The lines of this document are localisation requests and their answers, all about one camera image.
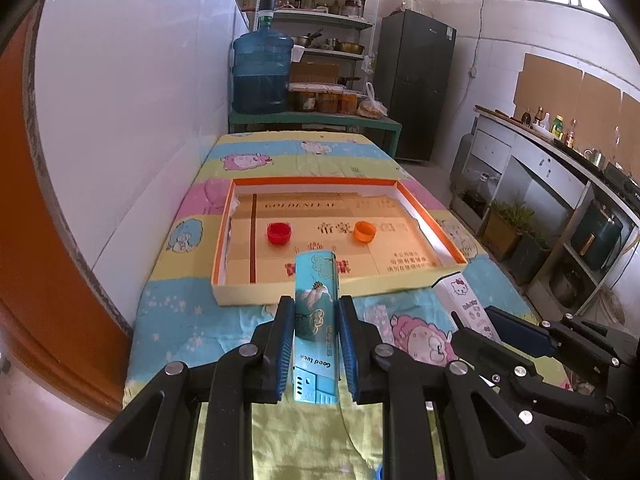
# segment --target condiment bottle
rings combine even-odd
[[[522,114],[522,119],[520,120],[522,124],[525,126],[531,126],[531,114],[529,113],[529,109]]]
[[[567,145],[569,148],[572,148],[574,146],[574,139],[575,139],[575,119],[571,121],[571,126],[569,127],[569,131],[564,134],[564,138],[562,139],[562,142],[564,142],[565,145]]]
[[[545,111],[542,109],[542,106],[538,107],[538,111],[536,113],[536,116],[534,117],[535,119],[534,124],[540,124],[540,121],[544,118],[545,118]]]
[[[562,121],[564,121],[562,116],[556,115],[556,118],[554,119],[554,122],[551,126],[551,134],[558,139],[562,139]]]
[[[305,9],[314,9],[316,7],[315,0],[305,0]]]

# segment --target kettle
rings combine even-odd
[[[604,154],[596,148],[593,148],[592,150],[584,150],[583,157],[599,170],[603,170],[607,165],[607,157],[605,157]]]

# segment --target hello kitty box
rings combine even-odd
[[[484,307],[460,272],[438,280],[433,285],[433,291],[450,316],[452,312],[458,314],[462,325],[481,333],[492,341],[502,342]]]

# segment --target refrigerator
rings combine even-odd
[[[456,30],[406,10],[382,20],[373,87],[402,124],[396,158],[429,160],[456,43]]]

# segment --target plastic bag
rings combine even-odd
[[[362,71],[365,74],[373,74],[374,70],[373,70],[373,59],[370,56],[365,56],[364,59],[362,60]]]
[[[376,101],[376,94],[373,91],[373,85],[367,82],[367,98],[358,105],[356,113],[362,117],[369,119],[379,119],[386,115],[386,108],[380,101]]]

